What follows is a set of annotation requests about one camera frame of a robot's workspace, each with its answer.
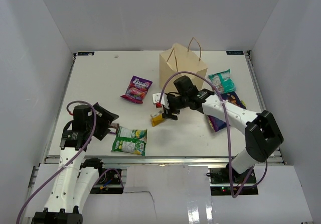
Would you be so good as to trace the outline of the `yellow snack packet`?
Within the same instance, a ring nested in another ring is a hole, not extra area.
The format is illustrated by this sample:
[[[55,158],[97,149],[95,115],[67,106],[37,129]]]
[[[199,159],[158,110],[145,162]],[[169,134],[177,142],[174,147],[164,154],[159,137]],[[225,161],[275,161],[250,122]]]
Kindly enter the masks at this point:
[[[150,115],[150,120],[151,120],[152,127],[155,127],[155,126],[161,124],[162,122],[165,121],[165,118],[163,117],[163,112],[160,111],[156,114]]]

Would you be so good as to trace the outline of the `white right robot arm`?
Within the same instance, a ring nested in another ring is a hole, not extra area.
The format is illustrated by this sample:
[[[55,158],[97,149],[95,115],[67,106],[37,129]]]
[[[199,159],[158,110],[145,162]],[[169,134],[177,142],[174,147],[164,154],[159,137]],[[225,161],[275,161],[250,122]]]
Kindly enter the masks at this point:
[[[250,168],[266,162],[283,143],[284,137],[271,112],[257,113],[241,108],[224,100],[215,88],[199,90],[187,72],[174,80],[174,85],[177,91],[161,91],[156,103],[163,107],[164,119],[177,120],[182,109],[190,108],[225,121],[227,128],[234,127],[245,136],[245,149],[235,157],[229,157],[226,176],[230,182],[240,182]]]

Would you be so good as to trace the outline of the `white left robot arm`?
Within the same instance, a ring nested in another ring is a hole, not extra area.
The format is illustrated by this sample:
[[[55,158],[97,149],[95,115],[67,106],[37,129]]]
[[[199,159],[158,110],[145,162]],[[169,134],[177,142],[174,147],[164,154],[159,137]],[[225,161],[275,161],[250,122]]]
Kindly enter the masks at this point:
[[[102,140],[119,116],[98,103],[74,102],[68,113],[73,117],[62,130],[58,171],[43,211],[36,212],[32,223],[83,223],[82,210],[94,185],[105,180],[102,160],[85,160],[93,137]]]

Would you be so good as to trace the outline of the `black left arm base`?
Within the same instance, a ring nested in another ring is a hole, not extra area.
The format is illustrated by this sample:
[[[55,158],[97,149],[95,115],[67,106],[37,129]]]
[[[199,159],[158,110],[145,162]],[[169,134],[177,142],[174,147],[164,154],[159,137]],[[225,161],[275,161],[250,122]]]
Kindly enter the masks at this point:
[[[91,189],[90,194],[122,194],[121,177],[122,169],[109,170]]]

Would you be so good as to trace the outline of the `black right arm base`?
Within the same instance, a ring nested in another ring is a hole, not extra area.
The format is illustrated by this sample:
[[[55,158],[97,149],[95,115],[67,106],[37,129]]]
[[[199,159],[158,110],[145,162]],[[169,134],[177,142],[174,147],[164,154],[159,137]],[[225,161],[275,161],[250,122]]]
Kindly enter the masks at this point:
[[[236,194],[239,187],[243,183],[247,172],[241,175],[233,175],[233,192]],[[210,168],[206,176],[209,177],[210,190],[212,196],[230,196],[230,181],[229,181],[229,171],[227,167],[223,168]],[[257,186],[252,187],[257,182],[254,171],[251,171],[246,183],[244,184],[239,195],[258,195]]]

